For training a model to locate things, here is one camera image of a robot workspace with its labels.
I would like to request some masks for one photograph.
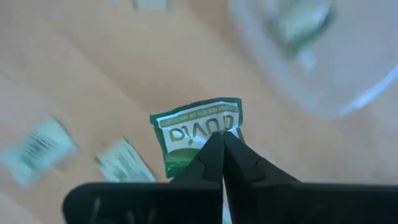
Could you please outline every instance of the barcode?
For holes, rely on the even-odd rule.
[[[127,157],[121,153],[118,152],[116,154],[116,158],[119,160],[120,164],[123,166],[123,168],[127,171],[127,173],[129,175],[133,175],[134,173],[134,168],[133,165],[129,162],[129,160],[127,159]]]
[[[113,175],[119,180],[119,181],[125,181],[129,177],[126,173],[124,173],[120,168],[115,167],[115,170],[113,171]]]
[[[22,144],[21,150],[21,161],[32,170],[37,170],[40,168],[41,158],[54,150],[54,146],[49,139],[33,131]]]

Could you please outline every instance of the paper scrap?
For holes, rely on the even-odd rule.
[[[229,203],[228,203],[228,197],[226,195],[224,179],[223,179],[223,224],[232,224],[231,212],[229,211]]]
[[[167,10],[169,0],[133,0],[133,6],[137,10]]]
[[[96,160],[110,182],[155,182],[155,177],[127,139],[118,141]]]
[[[318,63],[315,53],[310,48],[302,49],[298,53],[298,61],[306,75],[312,73]]]
[[[18,184],[28,186],[73,151],[77,151],[75,142],[62,125],[51,118],[6,151],[4,163]]]

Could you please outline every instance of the black tool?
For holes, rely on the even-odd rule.
[[[306,184],[229,132],[213,133],[168,184],[85,184],[63,202],[68,224],[398,223],[398,187]]]

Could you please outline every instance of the small snack packet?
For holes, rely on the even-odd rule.
[[[243,141],[242,101],[215,98],[150,116],[163,150],[166,176],[175,177],[198,154],[215,131],[230,131]]]
[[[334,18],[332,0],[298,0],[280,10],[271,28],[282,45],[296,54],[320,36]]]
[[[6,151],[4,163],[16,182],[27,187],[73,151],[77,151],[74,140],[51,118],[22,137],[15,148]]]
[[[155,177],[127,139],[118,141],[108,152],[97,156],[96,161],[110,182],[155,182]]]

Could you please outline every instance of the wooden table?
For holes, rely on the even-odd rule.
[[[172,3],[0,2],[0,147],[48,116],[80,146],[30,190],[0,169],[4,223],[62,223],[65,194],[103,181],[94,156],[123,136],[167,181],[149,115],[219,96],[243,99],[247,144],[302,181],[398,183],[397,85],[343,119],[319,119],[273,94],[234,37],[227,0]]]

